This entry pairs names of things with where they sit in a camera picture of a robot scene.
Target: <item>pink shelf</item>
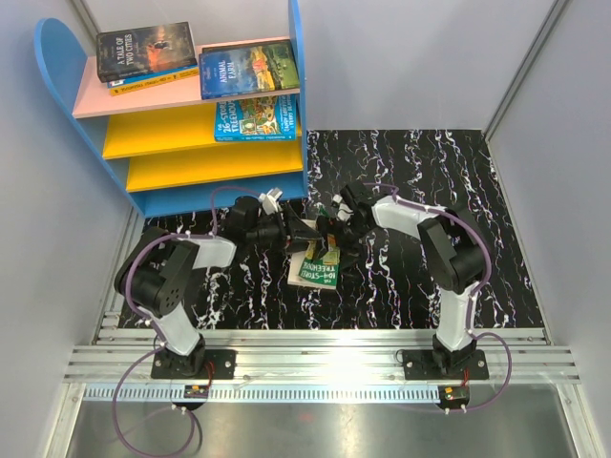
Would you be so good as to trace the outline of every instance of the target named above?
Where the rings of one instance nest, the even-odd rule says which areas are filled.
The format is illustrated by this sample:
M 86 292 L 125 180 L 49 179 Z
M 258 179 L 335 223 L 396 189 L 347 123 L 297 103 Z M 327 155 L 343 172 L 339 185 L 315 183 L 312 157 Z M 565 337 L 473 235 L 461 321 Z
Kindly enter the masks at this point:
M 220 43 L 214 45 L 203 45 L 197 48 L 200 53 L 202 48 L 218 46 L 234 46 L 261 41 L 276 41 L 288 39 L 287 36 L 266 38 L 264 40 L 245 40 L 231 43 Z M 274 91 L 274 95 L 298 94 L 299 89 Z M 87 59 L 85 71 L 78 89 L 78 96 L 74 103 L 73 116 L 75 118 L 94 117 L 104 115 L 116 115 L 119 113 L 141 112 L 146 110 L 157 110 L 162 108 L 181 107 L 199 103 L 215 103 L 224 99 L 250 98 L 252 94 L 243 96 L 226 97 L 223 99 L 201 100 L 200 79 L 197 76 L 163 84 L 143 91 L 135 91 L 129 94 L 111 96 L 106 83 L 101 83 L 97 78 L 95 69 L 95 56 Z

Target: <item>white wall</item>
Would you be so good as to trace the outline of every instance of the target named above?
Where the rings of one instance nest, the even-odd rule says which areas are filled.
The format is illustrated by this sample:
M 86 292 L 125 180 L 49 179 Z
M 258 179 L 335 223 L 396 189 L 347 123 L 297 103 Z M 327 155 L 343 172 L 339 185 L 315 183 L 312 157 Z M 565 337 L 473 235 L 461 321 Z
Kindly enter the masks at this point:
M 288 0 L 84 0 L 103 31 L 287 34 Z M 301 0 L 311 129 L 483 129 L 552 0 Z
M 611 3 L 572 2 L 492 139 L 543 310 L 571 346 L 607 452 Z
M 10 0 L 0 15 L 0 444 L 39 456 L 75 344 L 91 339 L 128 211 L 55 105 L 34 27 L 66 0 Z

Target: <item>black mounting plate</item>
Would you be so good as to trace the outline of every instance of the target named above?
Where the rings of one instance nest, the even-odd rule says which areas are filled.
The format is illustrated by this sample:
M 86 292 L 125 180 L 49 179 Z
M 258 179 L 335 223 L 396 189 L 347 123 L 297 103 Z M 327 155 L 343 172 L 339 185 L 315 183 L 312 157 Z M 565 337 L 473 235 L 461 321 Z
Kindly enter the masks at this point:
M 432 359 L 432 350 L 399 350 L 397 359 L 403 366 L 405 380 L 456 380 L 462 381 L 464 369 L 469 369 L 470 380 L 489 380 L 488 363 L 482 350 L 476 350 L 460 369 L 442 374 Z
M 236 350 L 205 350 L 203 360 L 210 362 L 214 366 L 214 380 L 233 380 L 233 374 L 236 369 Z M 170 351 L 160 351 L 155 355 L 153 360 L 153 369 L 151 370 L 152 379 L 198 379 L 207 380 L 208 371 L 207 364 L 202 365 L 202 369 L 197 374 L 188 377 L 182 374 L 176 364 L 176 359 L 180 358 Z

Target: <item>bookshelf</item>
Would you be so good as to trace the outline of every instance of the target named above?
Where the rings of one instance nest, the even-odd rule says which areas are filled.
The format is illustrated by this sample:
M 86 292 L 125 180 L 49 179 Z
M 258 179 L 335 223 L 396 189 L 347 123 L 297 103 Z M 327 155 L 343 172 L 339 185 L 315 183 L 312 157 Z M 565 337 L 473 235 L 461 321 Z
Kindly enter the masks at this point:
M 194 76 L 129 94 L 111 96 L 74 34 L 57 19 L 36 26 L 34 50 L 52 97 L 134 207 L 146 218 L 207 210 L 223 185 L 283 198 L 307 195 L 306 78 L 297 0 L 288 0 L 289 36 L 199 46 L 232 46 L 290 38 L 300 88 L 300 130 L 293 141 L 216 142 L 217 100 L 200 99 Z M 215 206 L 232 205 L 240 192 L 218 193 Z

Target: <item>book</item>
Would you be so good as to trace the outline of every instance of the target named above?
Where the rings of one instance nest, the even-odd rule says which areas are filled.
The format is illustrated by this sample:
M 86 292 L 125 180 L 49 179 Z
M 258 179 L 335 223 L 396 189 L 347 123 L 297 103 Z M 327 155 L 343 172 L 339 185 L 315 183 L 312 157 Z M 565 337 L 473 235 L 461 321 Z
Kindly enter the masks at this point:
M 96 42 L 102 83 L 198 65 L 188 22 L 106 31 Z
M 269 93 L 299 88 L 290 40 L 204 48 L 201 98 Z
M 295 95 L 217 103 L 214 138 L 217 141 L 294 140 L 297 138 Z
M 314 220 L 304 219 L 304 222 L 310 227 L 316 227 Z M 316 289 L 337 289 L 340 250 L 332 235 L 329 235 L 327 239 L 329 250 L 320 260 L 313 260 L 315 242 L 309 245 L 307 251 L 291 256 L 288 267 L 288 284 Z
M 121 95 L 160 84 L 171 83 L 172 81 L 178 81 L 198 74 L 200 74 L 200 69 L 197 66 L 191 66 L 168 70 L 167 72 L 151 73 L 143 76 L 134 76 L 133 78 L 119 79 L 118 81 L 110 81 L 107 85 L 111 95 Z

